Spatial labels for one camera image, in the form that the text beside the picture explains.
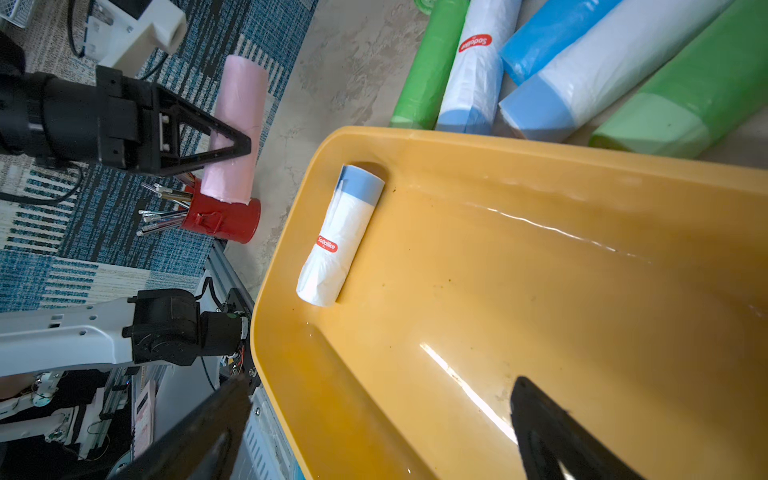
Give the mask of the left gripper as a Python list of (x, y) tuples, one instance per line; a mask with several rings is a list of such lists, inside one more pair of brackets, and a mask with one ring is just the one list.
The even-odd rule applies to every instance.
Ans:
[[(224, 140), (183, 155), (181, 127)], [(35, 155), (154, 176), (191, 173), (251, 153), (251, 139), (235, 127), (161, 86), (99, 67), (85, 85), (35, 75)]]

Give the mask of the white blue trash bag roll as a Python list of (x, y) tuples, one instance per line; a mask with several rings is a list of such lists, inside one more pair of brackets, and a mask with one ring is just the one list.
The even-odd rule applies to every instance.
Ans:
[(342, 167), (322, 227), (302, 267), (296, 293), (311, 305), (337, 300), (369, 222), (384, 180), (354, 165)]

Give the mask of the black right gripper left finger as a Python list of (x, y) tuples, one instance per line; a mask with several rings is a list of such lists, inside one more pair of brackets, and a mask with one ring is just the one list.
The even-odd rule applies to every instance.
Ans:
[(250, 411), (249, 378), (212, 389), (203, 373), (164, 377), (153, 407), (153, 440), (110, 472), (110, 479), (229, 479)]

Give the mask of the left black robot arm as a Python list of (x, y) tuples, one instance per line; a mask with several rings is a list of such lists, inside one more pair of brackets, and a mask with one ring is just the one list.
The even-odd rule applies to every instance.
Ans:
[(173, 176), (243, 157), (251, 140), (157, 83), (99, 66), (85, 85), (25, 70), (1, 37), (1, 152)]

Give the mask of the pink trash bag roll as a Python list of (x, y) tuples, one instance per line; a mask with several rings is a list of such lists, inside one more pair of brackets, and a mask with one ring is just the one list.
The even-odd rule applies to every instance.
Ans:
[(263, 67), (241, 56), (226, 58), (214, 117), (248, 136), (251, 151), (207, 165), (203, 170), (202, 194), (228, 204), (250, 202), (267, 87), (268, 74)]

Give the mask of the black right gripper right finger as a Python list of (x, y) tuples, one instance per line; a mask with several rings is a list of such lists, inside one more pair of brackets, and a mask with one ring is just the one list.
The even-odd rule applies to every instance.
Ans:
[(529, 378), (516, 379), (510, 407), (528, 479), (640, 477)]

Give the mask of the short green trash bag roll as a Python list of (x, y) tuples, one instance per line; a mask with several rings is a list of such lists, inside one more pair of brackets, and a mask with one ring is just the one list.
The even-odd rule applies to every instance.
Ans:
[(389, 126), (432, 130), (457, 53), (470, 2), (415, 1), (429, 16), (420, 46), (390, 119)]

